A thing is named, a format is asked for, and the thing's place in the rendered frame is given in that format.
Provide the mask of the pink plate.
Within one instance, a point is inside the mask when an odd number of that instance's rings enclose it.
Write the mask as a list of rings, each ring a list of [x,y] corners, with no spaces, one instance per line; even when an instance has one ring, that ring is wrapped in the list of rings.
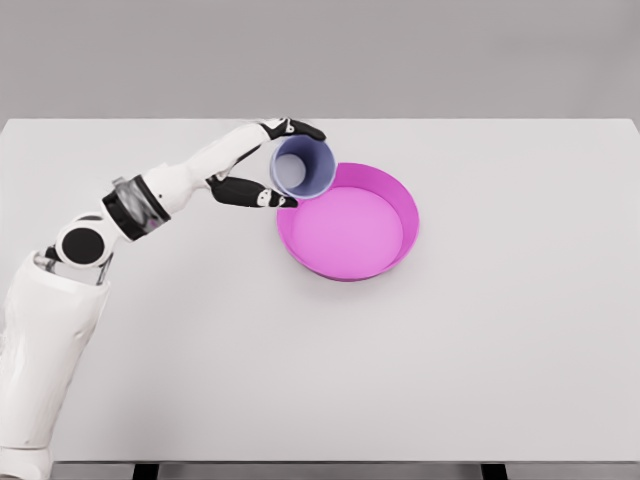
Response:
[[[411,191],[379,168],[341,163],[321,196],[277,213],[287,252],[302,266],[336,281],[361,281],[400,264],[420,232]]]

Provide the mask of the lavender cup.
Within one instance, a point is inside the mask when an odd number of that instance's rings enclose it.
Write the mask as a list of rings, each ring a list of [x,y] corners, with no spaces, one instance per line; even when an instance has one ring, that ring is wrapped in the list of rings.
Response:
[[[324,194],[333,184],[336,172],[337,162],[329,145],[303,135],[286,137],[270,162],[275,187],[302,200]]]

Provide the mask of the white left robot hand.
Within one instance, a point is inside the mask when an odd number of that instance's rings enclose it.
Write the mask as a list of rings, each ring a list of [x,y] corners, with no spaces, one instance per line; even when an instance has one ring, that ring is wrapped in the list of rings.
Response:
[[[304,135],[325,141],[320,129],[289,117],[272,118],[243,125],[204,147],[187,165],[196,178],[210,188],[222,204],[249,208],[296,208],[298,201],[258,182],[232,177],[231,170],[267,142]]]

